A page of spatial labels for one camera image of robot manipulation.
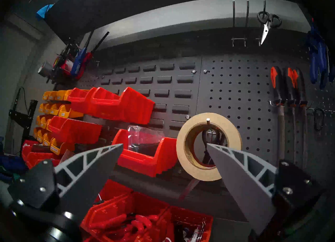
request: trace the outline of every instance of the bolt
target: bolt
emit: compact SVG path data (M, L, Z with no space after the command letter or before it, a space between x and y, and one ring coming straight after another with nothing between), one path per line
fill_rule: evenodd
M286 193L287 195L290 195L293 193L293 190L290 187L284 187L283 192Z

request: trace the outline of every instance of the carabiner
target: carabiner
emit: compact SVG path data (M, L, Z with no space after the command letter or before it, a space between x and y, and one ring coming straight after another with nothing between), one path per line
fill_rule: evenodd
M317 119L316 119L316 112L317 111L320 111L322 113L322 118L321 118L321 125L320 127L318 128L318 124L317 124ZM325 112L323 109L320 109L320 108L315 108L314 111L313 111L313 114L314 114L314 129L316 131L320 131L323 127L323 118L325 117Z

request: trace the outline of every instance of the tape roll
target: tape roll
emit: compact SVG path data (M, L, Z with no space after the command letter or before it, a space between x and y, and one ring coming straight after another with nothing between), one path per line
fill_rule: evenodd
M202 113L190 118L179 131L177 137L177 155L180 164L194 178L202 181L221 179L216 166L208 167L196 158L194 141L199 133L212 126L224 133L230 148L241 150L242 140L237 128L227 118L216 113Z

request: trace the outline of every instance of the scissor blade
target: scissor blade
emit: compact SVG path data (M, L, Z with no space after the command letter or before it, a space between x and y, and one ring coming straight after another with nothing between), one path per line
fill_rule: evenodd
M262 40L261 40L261 45L263 44L267 34L269 33L269 27L268 27L268 24L265 23L264 24L264 30L263 30L263 35L262 35Z

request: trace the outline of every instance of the plastic bag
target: plastic bag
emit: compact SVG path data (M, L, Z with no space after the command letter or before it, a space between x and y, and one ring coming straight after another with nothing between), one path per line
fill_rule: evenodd
M165 135L146 127L128 126L128 150L148 156L154 156L157 147Z

